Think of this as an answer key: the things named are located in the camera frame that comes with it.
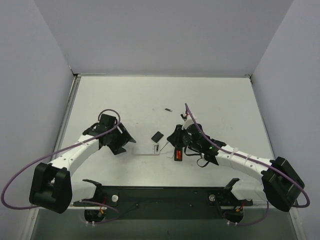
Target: black cable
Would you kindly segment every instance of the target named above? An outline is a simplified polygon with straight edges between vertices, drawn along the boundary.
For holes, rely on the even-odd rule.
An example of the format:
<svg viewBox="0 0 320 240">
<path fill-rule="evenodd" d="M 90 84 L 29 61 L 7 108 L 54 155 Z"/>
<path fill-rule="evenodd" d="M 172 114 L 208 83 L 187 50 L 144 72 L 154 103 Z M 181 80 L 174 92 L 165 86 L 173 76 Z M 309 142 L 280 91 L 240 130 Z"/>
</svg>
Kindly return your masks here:
<svg viewBox="0 0 320 240">
<path fill-rule="evenodd" d="M 209 164 L 209 161 L 207 161 L 204 165 L 200 166 L 199 165 L 199 160 L 202 159 L 202 157 L 200 157 L 197 161 L 196 161 L 196 164 L 200 167 L 200 168 L 205 168 L 208 164 Z"/>
<path fill-rule="evenodd" d="M 187 154 L 186 151 L 187 151 L 187 147 L 184 148 L 184 154 L 185 154 L 186 156 L 201 156 L 200 153 Z"/>
</svg>

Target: small screw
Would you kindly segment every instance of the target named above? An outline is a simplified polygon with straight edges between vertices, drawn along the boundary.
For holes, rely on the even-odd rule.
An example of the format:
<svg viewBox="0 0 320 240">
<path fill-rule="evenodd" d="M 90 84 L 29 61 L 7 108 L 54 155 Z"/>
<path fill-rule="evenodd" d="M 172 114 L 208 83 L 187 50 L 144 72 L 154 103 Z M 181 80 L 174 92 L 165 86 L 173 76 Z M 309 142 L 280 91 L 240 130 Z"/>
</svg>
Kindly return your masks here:
<svg viewBox="0 0 320 240">
<path fill-rule="evenodd" d="M 215 195 L 211 194 L 211 195 L 209 196 L 209 200 L 210 200 L 211 202 L 214 202 L 215 199 L 216 199 L 216 196 L 215 196 Z"/>
<path fill-rule="evenodd" d="M 112 202 L 114 202 L 114 203 L 118 202 L 118 200 L 119 200 L 118 195 L 112 195 L 111 200 L 112 200 Z"/>
</svg>

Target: white tabletop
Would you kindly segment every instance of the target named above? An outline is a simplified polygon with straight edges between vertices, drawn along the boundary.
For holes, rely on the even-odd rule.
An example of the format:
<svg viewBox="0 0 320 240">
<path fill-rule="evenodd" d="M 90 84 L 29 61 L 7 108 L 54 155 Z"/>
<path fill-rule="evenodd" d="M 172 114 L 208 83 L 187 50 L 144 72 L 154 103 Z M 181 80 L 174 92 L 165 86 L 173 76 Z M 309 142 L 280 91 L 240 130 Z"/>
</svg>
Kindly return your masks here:
<svg viewBox="0 0 320 240">
<path fill-rule="evenodd" d="M 62 147 L 73 144 L 82 132 L 97 121 L 104 109 L 120 113 L 121 122 L 139 144 L 152 144 L 160 131 L 166 138 L 188 103 L 204 132 L 240 151 L 272 158 L 272 151 L 248 78 L 195 77 L 114 77 L 83 76 L 76 93 Z M 114 156 L 105 146 L 72 176 L 91 179 L 106 186 L 222 187 L 232 178 L 253 180 L 236 170 L 210 163 L 196 164 L 197 156 L 171 158 L 168 144 L 159 156 L 132 154 L 135 143 L 124 146 L 126 153 Z"/>
</svg>

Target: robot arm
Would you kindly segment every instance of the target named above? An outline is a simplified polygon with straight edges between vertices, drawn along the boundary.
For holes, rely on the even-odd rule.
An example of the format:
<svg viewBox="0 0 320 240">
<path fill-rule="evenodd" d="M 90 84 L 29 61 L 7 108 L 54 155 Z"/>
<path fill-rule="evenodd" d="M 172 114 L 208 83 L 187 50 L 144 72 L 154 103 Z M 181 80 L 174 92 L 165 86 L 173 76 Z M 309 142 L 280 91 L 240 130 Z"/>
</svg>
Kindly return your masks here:
<svg viewBox="0 0 320 240">
<path fill-rule="evenodd" d="M 175 161 L 182 161 L 183 147 L 189 148 L 201 154 L 210 163 L 235 169 L 257 180 L 257 182 L 239 180 L 232 186 L 231 192 L 238 200 L 269 201 L 281 211 L 288 212 L 290 210 L 301 191 L 294 184 L 267 167 L 276 168 L 304 188 L 304 182 L 286 159 L 278 157 L 276 160 L 272 160 L 252 156 L 238 151 L 238 149 L 227 145 L 225 142 L 207 136 L 219 147 L 217 148 L 201 135 L 188 114 L 183 113 L 181 117 L 184 120 L 184 124 L 177 125 L 173 134 L 167 138 L 175 147 Z M 247 158 L 239 157 L 236 153 L 247 156 Z M 266 166 L 249 161 L 248 158 L 258 160 L 266 164 Z"/>
<path fill-rule="evenodd" d="M 29 201 L 57 213 L 63 213 L 70 203 L 84 199 L 98 199 L 101 184 L 93 180 L 72 180 L 72 175 L 92 154 L 103 146 L 108 146 L 114 155 L 126 152 L 123 148 L 128 142 L 136 141 L 130 136 L 122 123 L 112 132 L 97 139 L 91 139 L 112 129 L 117 124 L 114 116 L 102 114 L 99 122 L 83 132 L 76 144 L 79 146 L 64 152 L 48 164 L 36 166 L 30 190 Z"/>
</svg>

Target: gray wall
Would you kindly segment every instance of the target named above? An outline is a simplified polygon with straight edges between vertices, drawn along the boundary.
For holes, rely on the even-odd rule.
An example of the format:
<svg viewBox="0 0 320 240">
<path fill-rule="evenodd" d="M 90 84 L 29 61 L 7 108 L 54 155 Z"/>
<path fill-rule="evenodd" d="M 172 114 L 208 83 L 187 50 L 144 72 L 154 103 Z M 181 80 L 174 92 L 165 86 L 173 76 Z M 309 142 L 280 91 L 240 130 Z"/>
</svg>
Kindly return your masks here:
<svg viewBox="0 0 320 240">
<path fill-rule="evenodd" d="M 276 156 L 304 180 L 300 210 L 309 239 L 320 238 L 320 1 L 295 0 L 253 74 L 253 88 Z"/>
<path fill-rule="evenodd" d="M 32 160 L 54 148 L 73 76 L 32 0 L 0 4 L 0 189 Z M 29 204 L 32 170 L 6 194 Z M 27 211 L 0 204 L 0 239 L 20 239 Z"/>
<path fill-rule="evenodd" d="M 253 73 L 293 0 L 35 0 L 75 73 Z"/>
</svg>

